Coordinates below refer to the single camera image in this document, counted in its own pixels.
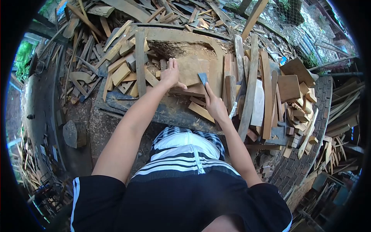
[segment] wooden post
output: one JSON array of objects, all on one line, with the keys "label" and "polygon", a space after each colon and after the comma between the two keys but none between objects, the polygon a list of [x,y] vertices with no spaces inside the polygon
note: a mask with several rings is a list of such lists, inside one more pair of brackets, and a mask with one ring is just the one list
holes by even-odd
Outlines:
[{"label": "wooden post", "polygon": [[244,41],[246,37],[249,35],[250,31],[252,30],[254,24],[256,23],[257,19],[259,18],[259,15],[263,12],[265,6],[267,5],[269,0],[258,0],[258,2],[255,4],[253,11],[251,12],[249,19],[247,20],[245,24],[245,28],[242,32],[242,40]]}]

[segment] wire mesh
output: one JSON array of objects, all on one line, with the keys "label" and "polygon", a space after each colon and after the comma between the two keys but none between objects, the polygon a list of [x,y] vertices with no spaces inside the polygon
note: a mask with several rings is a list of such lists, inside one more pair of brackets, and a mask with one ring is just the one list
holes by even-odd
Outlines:
[{"label": "wire mesh", "polygon": [[[239,5],[242,1],[232,2]],[[251,1],[245,10],[247,15],[251,14],[256,3],[257,0]],[[322,15],[316,5],[309,5],[304,0],[269,0],[258,21],[281,33],[294,45],[307,67],[354,54],[354,47],[349,41],[341,41],[341,47],[335,45],[339,38],[335,36],[329,20]],[[327,66],[325,69],[344,66],[347,62]]]}]

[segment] brick wall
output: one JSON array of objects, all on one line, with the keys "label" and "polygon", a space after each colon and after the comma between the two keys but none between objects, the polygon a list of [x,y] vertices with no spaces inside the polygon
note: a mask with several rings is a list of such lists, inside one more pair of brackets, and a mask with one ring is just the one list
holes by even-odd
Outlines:
[{"label": "brick wall", "polygon": [[318,116],[312,135],[318,139],[318,143],[312,147],[309,155],[304,153],[301,159],[298,159],[299,149],[292,149],[290,157],[281,157],[281,160],[275,166],[269,182],[277,186],[283,197],[289,193],[294,185],[300,185],[308,175],[315,158],[318,156],[321,141],[325,135],[332,97],[332,78],[330,76],[320,77],[316,81],[314,89],[317,103],[313,106],[313,110],[315,111],[318,108]]}]

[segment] right hand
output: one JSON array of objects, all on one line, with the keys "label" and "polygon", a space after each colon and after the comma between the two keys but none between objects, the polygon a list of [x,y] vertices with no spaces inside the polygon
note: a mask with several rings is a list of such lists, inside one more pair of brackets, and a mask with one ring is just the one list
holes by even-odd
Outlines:
[{"label": "right hand", "polygon": [[216,121],[219,123],[230,120],[227,112],[227,108],[221,98],[218,98],[211,90],[209,83],[205,84],[207,94],[205,94],[206,99],[206,109]]}]

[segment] zipper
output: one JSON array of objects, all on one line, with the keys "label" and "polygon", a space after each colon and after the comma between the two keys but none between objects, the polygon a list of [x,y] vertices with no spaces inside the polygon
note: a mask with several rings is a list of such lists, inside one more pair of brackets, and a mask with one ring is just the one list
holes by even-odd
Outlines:
[{"label": "zipper", "polygon": [[201,164],[200,157],[198,155],[197,149],[192,144],[190,144],[190,146],[191,146],[191,148],[193,150],[193,153],[194,153],[194,158],[196,160],[196,164],[197,164],[197,168],[198,168],[198,173],[199,174],[205,174],[206,172],[205,172],[205,170],[204,170],[204,168],[203,168],[203,166]]}]

